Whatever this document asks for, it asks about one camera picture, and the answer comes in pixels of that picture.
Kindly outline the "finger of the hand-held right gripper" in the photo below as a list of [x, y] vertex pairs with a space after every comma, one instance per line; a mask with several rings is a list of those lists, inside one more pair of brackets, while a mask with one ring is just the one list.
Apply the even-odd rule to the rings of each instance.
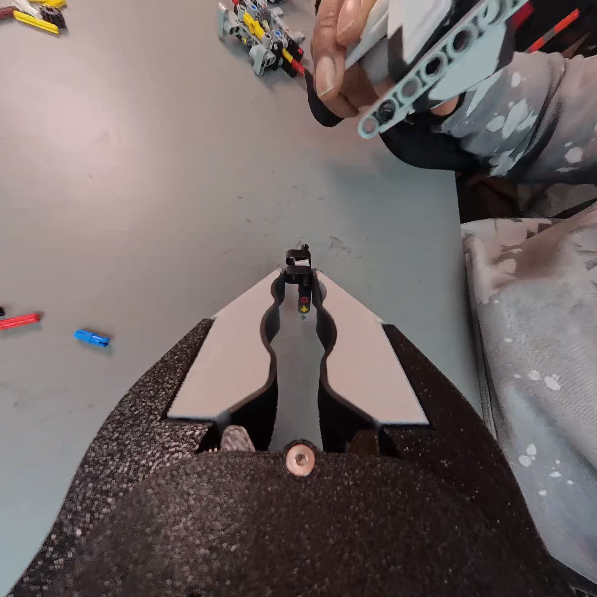
[[427, 47], [433, 47], [446, 36], [456, 36], [461, 29], [465, 30], [465, 47], [448, 57], [447, 71], [427, 92], [429, 104], [458, 96], [499, 70], [504, 40], [511, 33], [509, 21], [495, 21], [485, 30], [479, 28], [477, 21], [449, 21], [427, 31]]
[[376, 1], [345, 67], [361, 64], [375, 82], [399, 82], [438, 39], [455, 11], [454, 1]]

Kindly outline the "blue connector pin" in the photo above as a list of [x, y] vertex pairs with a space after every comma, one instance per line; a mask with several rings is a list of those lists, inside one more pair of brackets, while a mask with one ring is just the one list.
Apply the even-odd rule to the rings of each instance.
[[77, 329], [73, 333], [73, 337], [78, 341], [84, 342], [88, 345], [98, 346], [98, 347], [109, 347], [111, 339], [108, 336], [103, 336], [96, 332], [86, 330], [86, 329]]

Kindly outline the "orange and grey striped bar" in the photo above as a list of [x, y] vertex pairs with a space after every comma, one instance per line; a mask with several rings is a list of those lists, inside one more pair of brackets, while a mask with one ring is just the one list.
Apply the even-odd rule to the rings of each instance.
[[558, 34], [564, 31], [567, 27], [569, 27], [573, 22], [575, 22], [578, 17], [580, 16], [580, 10], [577, 8], [572, 11], [569, 15], [564, 17], [555, 26], [549, 29], [545, 34], [539, 37], [534, 43], [532, 43], [526, 50], [526, 53], [533, 53], [542, 49], [548, 42], [554, 39]]

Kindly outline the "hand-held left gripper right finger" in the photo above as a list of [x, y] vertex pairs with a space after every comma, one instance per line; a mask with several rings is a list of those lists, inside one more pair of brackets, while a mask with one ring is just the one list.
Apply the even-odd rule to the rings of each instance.
[[429, 419], [384, 328], [385, 322], [313, 272], [319, 366], [317, 407], [325, 452], [344, 452], [358, 432], [429, 429]]

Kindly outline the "red connector pin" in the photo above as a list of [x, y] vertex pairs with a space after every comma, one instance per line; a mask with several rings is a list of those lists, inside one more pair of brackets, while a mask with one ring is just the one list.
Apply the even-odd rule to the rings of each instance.
[[28, 313], [16, 317], [1, 318], [1, 332], [16, 330], [30, 325], [36, 325], [41, 322], [41, 315], [38, 313]]

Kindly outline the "person's torso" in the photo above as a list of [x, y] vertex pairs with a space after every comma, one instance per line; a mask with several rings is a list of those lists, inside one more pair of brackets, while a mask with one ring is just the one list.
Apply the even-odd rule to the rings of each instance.
[[461, 226], [483, 418], [550, 555], [596, 584], [596, 203]]

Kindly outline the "red chair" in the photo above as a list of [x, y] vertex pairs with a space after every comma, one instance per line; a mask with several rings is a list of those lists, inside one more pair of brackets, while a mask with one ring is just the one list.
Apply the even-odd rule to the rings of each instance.
[[533, 15], [534, 6], [533, 1], [512, 1], [512, 3], [516, 11], [508, 19], [508, 23], [511, 30], [517, 32]]

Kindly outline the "grey toy beam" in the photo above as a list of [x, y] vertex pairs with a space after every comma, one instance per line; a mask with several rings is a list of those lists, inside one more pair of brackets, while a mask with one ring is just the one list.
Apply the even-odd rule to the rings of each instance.
[[[454, 8], [451, 21], [477, 21], [481, 30], [485, 30], [495, 21], [508, 21], [516, 11], [512, 1], [455, 1]], [[374, 138], [411, 114], [424, 112], [442, 104], [429, 104], [427, 92], [447, 71], [448, 57], [464, 49], [464, 31], [461, 29], [456, 36], [444, 37], [430, 47], [399, 82], [393, 81], [392, 88], [361, 116], [358, 132], [362, 138]], [[514, 31], [511, 30], [504, 40], [499, 69], [511, 60], [512, 33]]]

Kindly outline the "toy beam assembly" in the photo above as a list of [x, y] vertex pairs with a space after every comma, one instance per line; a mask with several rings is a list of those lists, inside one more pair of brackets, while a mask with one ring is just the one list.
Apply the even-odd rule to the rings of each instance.
[[312, 306], [313, 270], [312, 258], [308, 244], [298, 249], [287, 250], [285, 255], [285, 283], [295, 285], [298, 292], [297, 311], [301, 320], [305, 321]]

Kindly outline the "person's right hand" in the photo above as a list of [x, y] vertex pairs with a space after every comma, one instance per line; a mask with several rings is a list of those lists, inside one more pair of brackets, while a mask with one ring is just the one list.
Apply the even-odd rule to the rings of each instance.
[[317, 96], [336, 116], [354, 118], [394, 85], [391, 78], [369, 79], [362, 65], [346, 70], [346, 49], [356, 44], [375, 1], [321, 1], [310, 54]]

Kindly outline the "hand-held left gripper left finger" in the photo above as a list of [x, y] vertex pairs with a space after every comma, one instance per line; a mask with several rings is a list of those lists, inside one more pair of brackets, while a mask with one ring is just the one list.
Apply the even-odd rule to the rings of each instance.
[[278, 408], [276, 355], [285, 277], [276, 269], [210, 319], [210, 327], [166, 412], [172, 421], [212, 425], [221, 438], [245, 428], [258, 451], [271, 444]]

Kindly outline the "partly built toy car chassis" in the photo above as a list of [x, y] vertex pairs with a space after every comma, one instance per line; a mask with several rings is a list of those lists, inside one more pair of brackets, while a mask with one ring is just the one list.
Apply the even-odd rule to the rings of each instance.
[[290, 29], [284, 21], [279, 1], [220, 2], [217, 11], [217, 34], [238, 40], [248, 52], [257, 77], [267, 72], [283, 71], [290, 78], [304, 77], [305, 35]]

